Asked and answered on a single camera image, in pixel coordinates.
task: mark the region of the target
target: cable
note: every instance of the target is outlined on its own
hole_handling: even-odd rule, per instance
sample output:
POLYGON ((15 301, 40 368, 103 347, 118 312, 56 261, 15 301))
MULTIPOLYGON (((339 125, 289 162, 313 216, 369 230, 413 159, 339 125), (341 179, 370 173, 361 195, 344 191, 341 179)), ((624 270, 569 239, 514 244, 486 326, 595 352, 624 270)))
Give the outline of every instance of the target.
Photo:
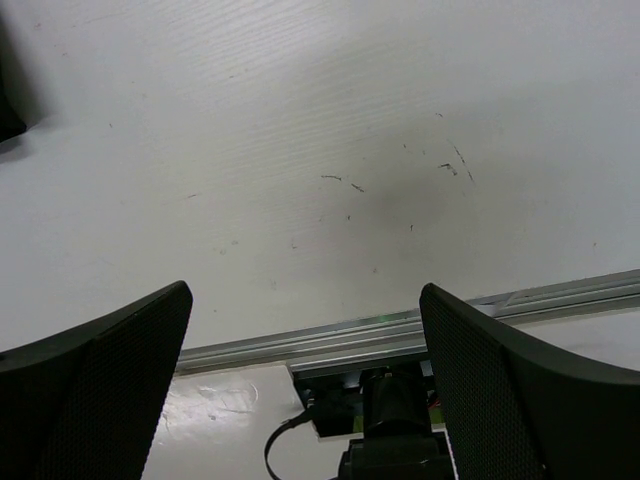
POLYGON ((311 406, 297 417, 285 421, 275 430, 275 432, 271 434, 269 440, 267 440, 267 443, 264 446, 264 463, 267 465, 267 472, 269 472, 269 476, 271 476, 273 480, 282 479, 275 474, 275 472, 271 468, 271 465, 269 465, 269 452, 271 451, 271 447, 273 446, 276 439, 284 432, 286 432, 287 430, 291 430, 292 428, 296 428, 297 426, 302 425, 303 423, 307 423, 309 420, 311 420, 313 418, 313 414, 315 413, 315 409, 316 407, 311 406))
POLYGON ((267 472, 269 472, 269 476, 273 480, 282 480, 271 468, 269 465, 269 452, 271 451, 271 447, 275 443, 276 439, 282 435, 287 430, 291 430, 292 428, 296 428, 304 423, 309 422, 310 420, 316 420, 322 417, 333 416, 336 412, 348 410, 348 407, 344 405, 342 399, 339 397, 333 397, 329 399, 325 399, 325 401, 320 402, 319 404, 310 405, 304 412, 302 412, 297 417, 290 418, 285 421, 282 425, 280 425, 269 437, 267 443, 264 445, 264 463, 267 466, 267 472))

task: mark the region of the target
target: mesh texture pad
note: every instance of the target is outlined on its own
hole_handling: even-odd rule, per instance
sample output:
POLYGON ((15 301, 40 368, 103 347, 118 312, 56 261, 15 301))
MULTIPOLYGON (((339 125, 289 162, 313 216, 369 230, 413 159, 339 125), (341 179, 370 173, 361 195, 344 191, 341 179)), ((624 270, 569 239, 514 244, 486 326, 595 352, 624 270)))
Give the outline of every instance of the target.
POLYGON ((190 306, 185 286, 89 343, 31 478, 141 477, 190 306))
POLYGON ((421 310, 461 480, 546 478, 500 345, 430 287, 421 310))

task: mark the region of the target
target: white surface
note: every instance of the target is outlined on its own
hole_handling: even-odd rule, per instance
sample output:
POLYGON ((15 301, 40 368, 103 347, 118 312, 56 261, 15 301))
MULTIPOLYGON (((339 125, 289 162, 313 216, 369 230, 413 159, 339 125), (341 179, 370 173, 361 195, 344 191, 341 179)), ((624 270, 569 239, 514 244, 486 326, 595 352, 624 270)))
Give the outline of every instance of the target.
POLYGON ((570 352, 640 371, 640 311, 576 317, 520 329, 570 352))
POLYGON ((636 0, 0 5, 0 350, 179 278, 193 347, 640 265, 636 0))
MULTIPOLYGON (((285 366, 176 378, 143 480, 268 479, 264 444, 300 412, 285 366)), ((348 443, 319 442, 310 424, 301 425, 276 441, 271 466, 283 479, 327 480, 348 443)))

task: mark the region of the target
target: black object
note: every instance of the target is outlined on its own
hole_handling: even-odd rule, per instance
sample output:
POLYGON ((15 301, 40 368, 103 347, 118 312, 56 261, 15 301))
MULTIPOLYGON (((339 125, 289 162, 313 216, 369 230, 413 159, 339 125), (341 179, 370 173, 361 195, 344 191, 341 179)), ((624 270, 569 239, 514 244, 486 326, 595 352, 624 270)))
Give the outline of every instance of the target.
POLYGON ((27 126, 9 104, 0 72, 0 142, 26 132, 27 126))
POLYGON ((399 355, 380 359, 350 361, 344 365, 313 368, 293 372, 293 386, 307 408, 310 403, 324 403, 329 398, 339 398, 340 408, 312 419, 316 432, 321 438, 362 433, 364 396, 361 388, 362 372, 378 368, 420 369, 427 390, 435 389, 426 352, 399 355))
POLYGON ((363 373, 364 438, 351 440, 338 480, 453 480, 447 449, 431 431, 419 364, 363 373))
POLYGON ((139 479, 191 304, 178 282, 0 355, 0 478, 139 479))
POLYGON ((640 478, 640 372, 554 347, 433 284, 420 309, 461 480, 640 478))
POLYGON ((336 412, 338 413, 338 415, 342 415, 344 410, 349 409, 349 406, 346 405, 343 400, 344 399, 341 395, 338 394, 338 392, 333 392, 333 394, 327 395, 321 402, 309 404, 300 415, 294 418, 290 418, 271 434, 264 446, 264 463, 267 467, 269 476, 273 480, 281 480, 269 464, 269 452, 271 452, 271 447, 273 447, 273 444, 278 439, 278 437, 287 430, 296 428, 309 421, 332 417, 336 414, 336 412))

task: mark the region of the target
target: metal rail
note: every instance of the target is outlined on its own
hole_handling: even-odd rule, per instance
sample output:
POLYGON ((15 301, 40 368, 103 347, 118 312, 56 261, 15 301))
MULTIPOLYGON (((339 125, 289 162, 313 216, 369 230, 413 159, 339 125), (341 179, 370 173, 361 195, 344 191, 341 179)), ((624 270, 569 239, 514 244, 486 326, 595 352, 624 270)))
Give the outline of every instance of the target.
MULTIPOLYGON (((509 325, 640 307, 640 270, 477 298, 509 325)), ((285 361, 292 371, 426 352, 418 309, 184 350, 177 375, 285 361)))

